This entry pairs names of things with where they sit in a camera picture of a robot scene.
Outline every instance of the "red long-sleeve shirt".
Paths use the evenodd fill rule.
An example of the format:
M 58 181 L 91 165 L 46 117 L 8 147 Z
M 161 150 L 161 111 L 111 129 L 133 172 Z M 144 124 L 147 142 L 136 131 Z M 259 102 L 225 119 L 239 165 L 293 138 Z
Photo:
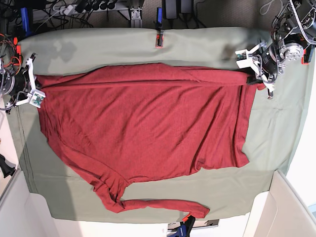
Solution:
M 203 203 L 120 198 L 134 182 L 247 164 L 241 149 L 256 86 L 246 85 L 246 78 L 240 72 L 165 64 L 38 76 L 46 93 L 41 130 L 108 210 L 150 206 L 204 218 L 209 209 Z

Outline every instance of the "red shirt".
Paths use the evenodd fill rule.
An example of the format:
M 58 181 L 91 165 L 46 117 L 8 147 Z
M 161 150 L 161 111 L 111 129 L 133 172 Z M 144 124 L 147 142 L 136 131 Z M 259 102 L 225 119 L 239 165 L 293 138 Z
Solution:
M 204 218 L 209 209 L 203 203 L 120 198 L 134 182 L 247 164 L 241 149 L 257 87 L 246 85 L 246 78 L 240 72 L 165 64 L 38 76 L 46 93 L 41 130 L 108 210 L 149 206 Z

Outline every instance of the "wrinkled fabric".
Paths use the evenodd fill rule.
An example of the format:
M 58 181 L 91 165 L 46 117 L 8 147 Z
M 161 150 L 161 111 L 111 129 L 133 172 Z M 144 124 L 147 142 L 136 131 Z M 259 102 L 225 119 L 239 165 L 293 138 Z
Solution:
M 134 182 L 246 165 L 241 149 L 257 88 L 246 79 L 165 64 L 38 76 L 46 93 L 41 131 L 108 210 L 167 208 L 204 218 L 209 207 L 189 200 L 120 199 Z

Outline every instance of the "gray-green cloth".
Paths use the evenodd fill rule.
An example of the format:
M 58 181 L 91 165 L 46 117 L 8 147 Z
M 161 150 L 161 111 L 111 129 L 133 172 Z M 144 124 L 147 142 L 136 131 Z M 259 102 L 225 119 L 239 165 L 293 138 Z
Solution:
M 24 58 L 35 52 L 35 72 L 68 75 L 104 65 L 163 62 L 236 69 L 235 50 L 250 49 L 268 33 L 244 28 L 165 31 L 163 48 L 149 29 L 77 29 L 34 36 L 22 41 Z M 292 63 L 276 82 L 275 97 L 257 91 L 243 151 L 250 163 L 242 168 L 202 169 L 168 180 L 134 183 L 123 199 L 183 199 L 210 208 L 205 219 L 243 215 L 257 194 L 269 189 L 273 172 L 287 172 L 304 126 L 314 61 Z M 23 105 L 9 117 L 20 165 L 30 191 L 43 195 L 54 218 L 117 223 L 169 223 L 186 213 L 144 208 L 119 214 L 105 209 L 92 187 L 63 164 L 40 132 L 35 107 Z

